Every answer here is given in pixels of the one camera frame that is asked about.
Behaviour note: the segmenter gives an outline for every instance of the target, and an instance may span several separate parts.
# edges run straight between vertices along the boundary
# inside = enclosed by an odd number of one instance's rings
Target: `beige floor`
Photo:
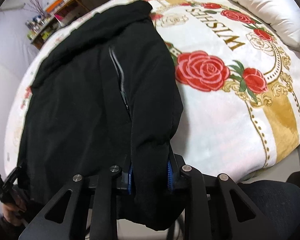
[[[286,181],[288,176],[295,171],[300,171],[300,162],[297,150],[294,150],[288,157],[272,168],[264,171],[258,177],[249,179],[245,183],[251,183],[263,179]],[[118,221],[119,240],[164,240],[166,235],[167,231],[156,232],[146,226],[135,224],[127,220]]]

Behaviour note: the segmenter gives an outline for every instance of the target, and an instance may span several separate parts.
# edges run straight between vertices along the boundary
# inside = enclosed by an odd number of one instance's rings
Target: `metal screw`
[[[223,181],[227,181],[229,179],[227,174],[220,174],[219,178]]]
[[[72,179],[75,182],[80,181],[80,180],[82,180],[82,175],[80,175],[80,174],[74,175]]]
[[[182,166],[182,169],[183,169],[184,171],[191,171],[191,170],[192,170],[192,168],[191,168],[190,165],[183,165],[183,166]]]
[[[113,165],[110,167],[111,172],[117,172],[119,169],[120,169],[120,167],[118,165]]]

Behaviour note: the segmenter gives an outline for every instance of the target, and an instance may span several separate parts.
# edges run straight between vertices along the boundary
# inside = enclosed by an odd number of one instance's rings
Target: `white comforter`
[[[54,34],[18,89],[6,130],[5,169],[16,165],[28,88],[40,62],[111,0]],[[300,143],[300,53],[231,0],[147,0],[176,65],[184,112],[171,144],[202,173],[234,180],[282,160]]]

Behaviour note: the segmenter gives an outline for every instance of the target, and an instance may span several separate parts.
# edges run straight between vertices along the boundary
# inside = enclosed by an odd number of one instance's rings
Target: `person's leg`
[[[287,182],[261,180],[239,187],[286,240],[300,223],[300,188]]]

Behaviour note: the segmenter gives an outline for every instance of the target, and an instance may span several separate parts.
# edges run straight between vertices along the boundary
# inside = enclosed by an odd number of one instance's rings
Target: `jacket pocket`
[[[113,65],[114,65],[114,68],[117,72],[118,84],[119,84],[119,89],[120,89],[122,100],[123,100],[123,102],[126,106],[128,115],[130,116],[130,110],[129,110],[129,106],[128,106],[128,103],[127,103],[127,97],[126,97],[126,93],[124,91],[124,72],[122,70],[120,62],[118,61],[117,56],[114,53],[113,47],[109,47],[109,55],[110,55],[110,58],[111,58],[111,61],[112,61]]]

